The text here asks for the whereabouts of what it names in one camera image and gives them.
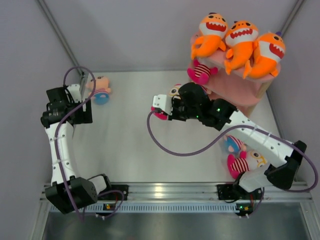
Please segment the panda plush yellow glasses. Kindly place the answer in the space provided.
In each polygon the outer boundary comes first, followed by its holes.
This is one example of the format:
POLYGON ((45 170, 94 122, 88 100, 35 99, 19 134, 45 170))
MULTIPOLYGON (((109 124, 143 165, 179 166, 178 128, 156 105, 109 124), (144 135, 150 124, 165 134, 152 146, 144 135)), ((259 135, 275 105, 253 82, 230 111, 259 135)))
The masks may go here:
POLYGON ((227 168, 233 179, 236 179, 243 172, 255 170, 267 163, 267 159, 253 149, 241 151, 237 157, 233 154, 229 154, 227 157, 227 168))
POLYGON ((173 111, 173 99, 181 99, 179 89, 182 84, 175 84, 168 94, 154 95, 152 98, 151 111, 160 120, 168 120, 173 111))

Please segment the orange shark plush purple fin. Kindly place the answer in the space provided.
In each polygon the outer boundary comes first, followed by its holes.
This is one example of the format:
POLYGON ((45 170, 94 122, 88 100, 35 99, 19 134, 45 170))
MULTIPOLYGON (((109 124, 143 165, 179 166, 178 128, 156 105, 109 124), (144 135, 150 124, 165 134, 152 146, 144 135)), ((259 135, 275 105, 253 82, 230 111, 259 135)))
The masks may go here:
POLYGON ((286 46, 280 32, 267 32, 253 42, 253 66, 248 60, 242 78, 260 79, 266 75, 277 77, 278 63, 286 53, 286 46))

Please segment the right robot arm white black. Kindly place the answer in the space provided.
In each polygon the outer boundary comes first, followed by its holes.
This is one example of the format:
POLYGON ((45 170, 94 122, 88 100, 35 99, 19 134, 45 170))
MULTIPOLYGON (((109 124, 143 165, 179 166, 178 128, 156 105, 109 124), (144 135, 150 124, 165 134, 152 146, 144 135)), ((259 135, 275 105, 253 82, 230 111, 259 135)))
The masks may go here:
POLYGON ((181 86, 177 96, 168 96, 164 110, 171 120, 197 119, 206 127, 227 131, 266 158, 266 166, 240 174, 233 186, 238 198, 244 199, 261 187, 274 186, 286 191, 292 187, 306 150, 303 142, 277 139, 232 103, 221 98, 211 100, 203 88, 193 82, 181 86))

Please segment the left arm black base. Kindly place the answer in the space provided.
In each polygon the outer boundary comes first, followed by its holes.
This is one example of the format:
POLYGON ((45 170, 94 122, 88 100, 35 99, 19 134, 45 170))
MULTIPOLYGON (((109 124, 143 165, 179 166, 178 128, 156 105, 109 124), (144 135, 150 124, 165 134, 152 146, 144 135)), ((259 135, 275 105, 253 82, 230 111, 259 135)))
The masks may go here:
POLYGON ((124 201, 128 199, 129 185, 127 184, 113 184, 111 188, 107 188, 98 194, 98 200, 106 201, 120 201, 124 196, 124 201))

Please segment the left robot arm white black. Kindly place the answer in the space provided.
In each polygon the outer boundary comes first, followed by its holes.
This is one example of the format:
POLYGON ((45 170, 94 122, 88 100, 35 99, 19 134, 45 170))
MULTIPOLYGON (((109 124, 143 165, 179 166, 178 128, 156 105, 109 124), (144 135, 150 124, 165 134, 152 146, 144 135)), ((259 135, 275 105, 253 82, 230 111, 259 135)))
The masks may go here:
POLYGON ((73 143, 76 125, 91 124, 91 101, 82 99, 80 85, 56 87, 46 92, 49 102, 40 122, 47 134, 52 159, 51 184, 46 198, 62 213, 68 214, 98 201, 109 199, 113 187, 109 178, 98 174, 89 179, 80 176, 73 143))

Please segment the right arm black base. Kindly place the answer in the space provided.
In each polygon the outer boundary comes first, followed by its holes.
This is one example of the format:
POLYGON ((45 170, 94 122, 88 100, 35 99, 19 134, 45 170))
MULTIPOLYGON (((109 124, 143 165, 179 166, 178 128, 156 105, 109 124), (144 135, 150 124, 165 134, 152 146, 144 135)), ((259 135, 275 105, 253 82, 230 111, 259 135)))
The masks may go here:
POLYGON ((259 200, 263 193, 261 188, 258 188, 252 192, 247 192, 242 187, 231 183, 218 184, 216 188, 218 199, 229 202, 236 202, 238 200, 259 200))

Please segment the orange shark plush back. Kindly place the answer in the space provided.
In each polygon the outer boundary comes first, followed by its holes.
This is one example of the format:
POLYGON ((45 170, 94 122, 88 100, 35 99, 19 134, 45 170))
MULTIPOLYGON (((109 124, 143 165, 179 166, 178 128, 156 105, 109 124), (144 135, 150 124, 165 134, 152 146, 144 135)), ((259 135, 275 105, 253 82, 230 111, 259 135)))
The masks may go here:
POLYGON ((191 46, 190 58, 207 58, 218 49, 225 52, 227 47, 224 38, 227 30, 228 23, 225 18, 220 13, 210 12, 199 24, 200 35, 191 46))

